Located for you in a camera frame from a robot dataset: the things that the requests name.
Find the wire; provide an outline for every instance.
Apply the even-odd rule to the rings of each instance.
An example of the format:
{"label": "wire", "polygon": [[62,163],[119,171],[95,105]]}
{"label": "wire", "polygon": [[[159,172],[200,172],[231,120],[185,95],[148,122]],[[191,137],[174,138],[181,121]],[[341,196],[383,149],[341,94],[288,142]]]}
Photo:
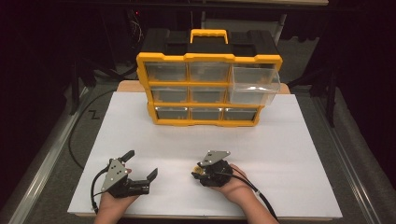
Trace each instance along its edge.
{"label": "wire", "polygon": [[139,28],[139,39],[137,40],[137,43],[139,43],[140,40],[144,38],[144,35],[142,32],[142,28],[140,27],[140,22],[137,19],[136,15],[134,14],[134,10],[131,9],[131,11],[132,11],[132,15],[134,16],[134,21],[130,21],[130,22],[133,23],[135,27]]}
{"label": "wire", "polygon": [[74,134],[74,132],[75,132],[75,129],[76,129],[76,127],[77,127],[77,125],[78,125],[78,123],[79,123],[79,120],[81,119],[82,115],[85,113],[85,111],[87,111],[88,107],[90,107],[90,105],[93,104],[93,102],[95,102],[95,101],[96,101],[97,99],[99,99],[100,97],[102,97],[102,96],[104,96],[104,95],[106,95],[106,94],[109,94],[109,93],[111,93],[111,92],[113,92],[113,91],[115,91],[115,90],[106,91],[105,93],[102,93],[102,94],[96,96],[93,100],[91,100],[91,101],[88,103],[88,105],[85,106],[85,108],[82,110],[81,114],[78,116],[78,118],[77,118],[75,124],[73,125],[72,130],[70,131],[70,136],[69,136],[69,139],[68,139],[68,141],[67,141],[67,146],[68,146],[68,148],[69,148],[70,156],[72,157],[72,159],[73,159],[73,161],[76,163],[76,165],[77,165],[79,168],[81,168],[81,170],[83,170],[84,167],[77,161],[75,155],[73,154],[73,150],[72,150],[72,146],[71,146],[71,145],[72,145],[71,142],[72,142],[72,138],[73,138],[73,134]]}
{"label": "wire", "polygon": [[191,16],[191,29],[193,29],[194,28],[194,22],[193,22],[193,19],[192,19],[192,11],[190,11],[190,16]]}
{"label": "wire", "polygon": [[233,178],[236,178],[236,179],[239,179],[239,180],[241,180],[242,182],[244,182],[245,184],[247,184],[251,189],[253,189],[254,190],[254,192],[256,192],[256,193],[258,193],[259,194],[259,197],[262,199],[262,201],[265,203],[265,205],[267,206],[267,209],[268,209],[268,211],[271,213],[271,215],[276,219],[276,221],[277,221],[277,216],[276,216],[276,213],[275,213],[275,211],[274,211],[274,209],[273,209],[273,207],[271,206],[271,204],[270,204],[270,202],[268,202],[268,200],[265,198],[265,196],[244,176],[244,175],[242,175],[239,171],[237,171],[237,170],[235,170],[236,172],[238,172],[242,177],[244,177],[244,178],[242,178],[242,177],[240,177],[240,176],[237,176],[237,175],[231,175],[231,174],[227,174],[227,173],[222,173],[222,172],[215,172],[214,174],[216,174],[216,175],[227,175],[227,176],[230,176],[230,177],[233,177]]}
{"label": "wire", "polygon": [[99,208],[98,208],[98,205],[97,205],[96,202],[95,202],[94,197],[95,197],[96,195],[102,193],[102,192],[101,192],[101,193],[97,193],[97,194],[93,195],[93,191],[94,191],[94,188],[95,188],[95,183],[96,183],[96,180],[99,178],[99,176],[101,176],[102,174],[104,174],[105,172],[107,172],[107,170],[108,170],[108,166],[107,166],[105,169],[101,170],[101,171],[95,176],[95,178],[93,179],[92,184],[91,184],[91,203],[92,203],[93,211],[95,211],[95,214],[98,214]]}
{"label": "wire", "polygon": [[[102,65],[100,65],[99,63],[95,63],[93,61],[91,61],[90,59],[87,58],[81,58],[85,63],[87,63],[90,67],[92,67],[92,69],[97,69],[103,73],[105,73],[106,75],[115,78],[118,81],[123,81],[123,80],[131,80],[129,78],[126,78],[125,76],[127,76],[128,74],[124,73],[122,75],[120,75],[119,73],[115,72],[112,69],[106,68]],[[133,68],[132,68],[132,72],[136,69],[136,65],[134,64]]]}

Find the human hand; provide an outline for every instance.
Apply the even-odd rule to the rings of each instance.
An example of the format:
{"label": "human hand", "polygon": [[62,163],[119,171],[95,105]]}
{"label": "human hand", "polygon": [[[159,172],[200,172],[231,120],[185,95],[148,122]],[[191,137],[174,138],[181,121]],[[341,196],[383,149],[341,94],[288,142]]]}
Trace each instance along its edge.
{"label": "human hand", "polygon": [[100,200],[99,212],[96,215],[94,224],[116,224],[125,213],[126,209],[139,197],[129,196],[126,198],[114,198],[110,193],[105,192],[102,194]]}
{"label": "human hand", "polygon": [[[247,178],[245,172],[239,169],[239,167],[237,167],[234,164],[230,164],[230,166],[233,168],[233,175],[237,175],[243,179]],[[250,186],[248,186],[246,183],[242,182],[241,180],[233,177],[224,186],[220,188],[218,187],[211,187],[211,188],[222,193],[228,199],[228,201],[232,203],[236,203],[238,205],[241,205],[245,201],[256,198]]]}

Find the table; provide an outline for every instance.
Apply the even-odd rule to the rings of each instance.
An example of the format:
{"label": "table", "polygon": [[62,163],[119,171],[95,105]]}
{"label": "table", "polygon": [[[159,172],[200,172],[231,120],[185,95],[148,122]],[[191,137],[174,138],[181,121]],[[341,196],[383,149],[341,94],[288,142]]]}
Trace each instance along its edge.
{"label": "table", "polygon": [[[159,174],[151,183],[150,195],[136,201],[125,216],[244,218],[239,207],[191,176],[193,166],[211,149],[231,151],[226,160],[246,171],[279,218],[342,216],[294,95],[278,94],[255,127],[173,127],[154,125],[146,110],[146,95],[127,92],[131,87],[142,91],[136,82],[123,82],[112,97],[69,213],[92,216],[87,196],[93,177],[108,159],[134,149],[135,156],[126,163],[133,169],[129,177],[145,179],[157,167]],[[95,192],[103,180],[98,179]]]}

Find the gray floor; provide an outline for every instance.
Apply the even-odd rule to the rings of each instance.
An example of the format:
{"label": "gray floor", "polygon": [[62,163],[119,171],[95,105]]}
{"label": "gray floor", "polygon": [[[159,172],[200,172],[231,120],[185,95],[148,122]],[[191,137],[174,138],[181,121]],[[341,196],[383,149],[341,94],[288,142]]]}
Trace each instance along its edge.
{"label": "gray floor", "polygon": [[[279,72],[282,82],[289,82],[299,77],[309,60],[316,41],[299,43],[296,38],[289,41],[279,41],[278,49],[284,59]],[[86,94],[87,102],[104,92],[113,90],[118,83],[101,81]],[[389,181],[376,163],[369,148],[362,139],[359,129],[347,111],[341,92],[336,94],[334,109],[335,128],[330,128],[323,118],[322,99],[311,98],[307,93],[308,87],[298,87],[292,90],[302,109],[308,130],[311,133],[318,154],[323,163],[327,176],[332,184],[337,202],[343,213],[343,218],[326,223],[396,223],[396,194]],[[77,160],[83,165],[89,157],[97,132],[106,113],[111,97],[108,93],[92,103],[88,110],[95,110],[96,117],[92,119],[92,112],[88,110],[82,114],[73,138],[71,148]],[[2,210],[1,223],[8,223],[14,211],[20,204],[23,195],[35,178],[40,165],[48,157],[51,146],[64,130],[65,120],[69,119],[68,110],[64,112],[58,125],[43,149],[36,156],[29,171],[15,189]],[[25,223],[92,223],[89,217],[76,217],[67,214],[74,190],[82,170],[73,162],[65,144],[59,150],[59,157],[50,176],[35,201],[31,212],[26,216]],[[158,220],[133,219],[130,223],[211,223],[198,220]],[[230,221],[216,221],[216,223],[230,223]],[[305,221],[281,220],[281,223],[306,223]]]}

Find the plastic drawer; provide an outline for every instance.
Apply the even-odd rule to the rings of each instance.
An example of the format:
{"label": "plastic drawer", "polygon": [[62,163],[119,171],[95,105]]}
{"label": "plastic drawer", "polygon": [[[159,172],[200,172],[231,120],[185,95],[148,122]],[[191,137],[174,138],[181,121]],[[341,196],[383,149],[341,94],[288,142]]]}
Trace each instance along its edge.
{"label": "plastic drawer", "polygon": [[232,74],[232,83],[228,89],[228,102],[230,104],[238,105],[271,104],[274,100],[276,93],[280,89],[279,75],[276,70],[274,70],[273,72],[274,74],[272,75],[273,77],[271,78],[271,82],[267,83],[268,81],[265,81],[265,84],[258,82],[240,82]]}
{"label": "plastic drawer", "polygon": [[222,108],[213,108],[213,107],[190,108],[192,119],[219,120],[221,118],[221,111]]}
{"label": "plastic drawer", "polygon": [[145,63],[149,81],[185,81],[185,63]]}
{"label": "plastic drawer", "polygon": [[227,81],[230,71],[229,63],[195,62],[189,63],[191,81]]}
{"label": "plastic drawer", "polygon": [[257,114],[256,108],[225,108],[224,120],[254,120]]}
{"label": "plastic drawer", "polygon": [[236,63],[232,66],[233,82],[248,84],[270,84],[276,75],[273,64]]}
{"label": "plastic drawer", "polygon": [[158,119],[187,119],[187,107],[155,107]]}
{"label": "plastic drawer", "polygon": [[187,87],[151,87],[154,102],[185,103]]}
{"label": "plastic drawer", "polygon": [[191,101],[194,103],[222,103],[225,87],[190,87]]}

